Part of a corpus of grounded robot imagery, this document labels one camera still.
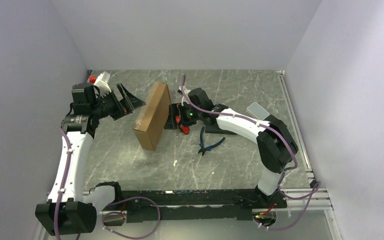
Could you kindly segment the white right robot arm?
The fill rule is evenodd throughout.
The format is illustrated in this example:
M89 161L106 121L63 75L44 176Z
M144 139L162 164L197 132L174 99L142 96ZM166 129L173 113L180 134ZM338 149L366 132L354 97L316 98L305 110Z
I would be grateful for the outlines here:
M201 121L201 135L239 135L255 143L263 164L255 200L260 207L269 207L275 201L287 165L295 161L299 150L287 125L268 112L260 120L239 114L226 105L214 104L200 87L178 89L178 93L182 100L170 105L164 128L180 130L186 135L190 126Z

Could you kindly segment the brown cardboard express box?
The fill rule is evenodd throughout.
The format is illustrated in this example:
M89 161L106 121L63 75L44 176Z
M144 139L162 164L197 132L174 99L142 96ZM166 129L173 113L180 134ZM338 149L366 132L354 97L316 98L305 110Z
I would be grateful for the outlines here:
M166 124L172 104L166 83L155 82L141 108L132 130L144 150L155 151Z

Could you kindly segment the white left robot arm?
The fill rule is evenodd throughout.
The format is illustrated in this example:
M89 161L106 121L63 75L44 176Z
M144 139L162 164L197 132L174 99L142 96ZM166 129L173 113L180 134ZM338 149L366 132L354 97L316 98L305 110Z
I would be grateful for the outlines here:
M118 120L146 105L121 83L116 85L118 99L108 86L79 83L71 89L69 113L61 121L62 149L52 189L45 203L35 208L35 216L44 229L56 239L94 231L98 213L108 207L119 209L124 203L118 182L102 182L83 194L84 176L90 148L100 120Z

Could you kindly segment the red utility knife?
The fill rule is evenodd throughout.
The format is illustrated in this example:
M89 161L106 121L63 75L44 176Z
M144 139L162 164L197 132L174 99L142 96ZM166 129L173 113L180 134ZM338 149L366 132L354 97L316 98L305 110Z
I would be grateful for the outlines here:
M175 117L176 124L178 126L178 129L185 135L188 135L190 132L190 129L188 126L184 126L181 117L178 115Z

